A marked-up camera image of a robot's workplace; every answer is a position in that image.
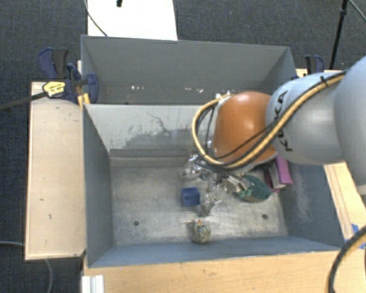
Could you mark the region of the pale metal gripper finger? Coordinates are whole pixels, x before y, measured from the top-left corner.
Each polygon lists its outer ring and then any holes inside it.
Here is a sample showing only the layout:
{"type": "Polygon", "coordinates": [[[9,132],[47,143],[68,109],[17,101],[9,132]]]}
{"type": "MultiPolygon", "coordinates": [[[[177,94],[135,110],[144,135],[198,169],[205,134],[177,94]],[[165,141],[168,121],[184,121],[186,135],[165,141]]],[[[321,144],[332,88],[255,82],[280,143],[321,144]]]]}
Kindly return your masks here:
{"type": "Polygon", "coordinates": [[[213,201],[209,194],[204,194],[200,198],[200,204],[198,206],[198,215],[209,215],[213,208],[213,201]]]}
{"type": "Polygon", "coordinates": [[[205,202],[204,204],[204,216],[207,217],[210,215],[211,210],[216,207],[218,204],[220,204],[222,202],[221,199],[217,198],[217,199],[213,199],[213,200],[209,200],[207,202],[205,202]]]}

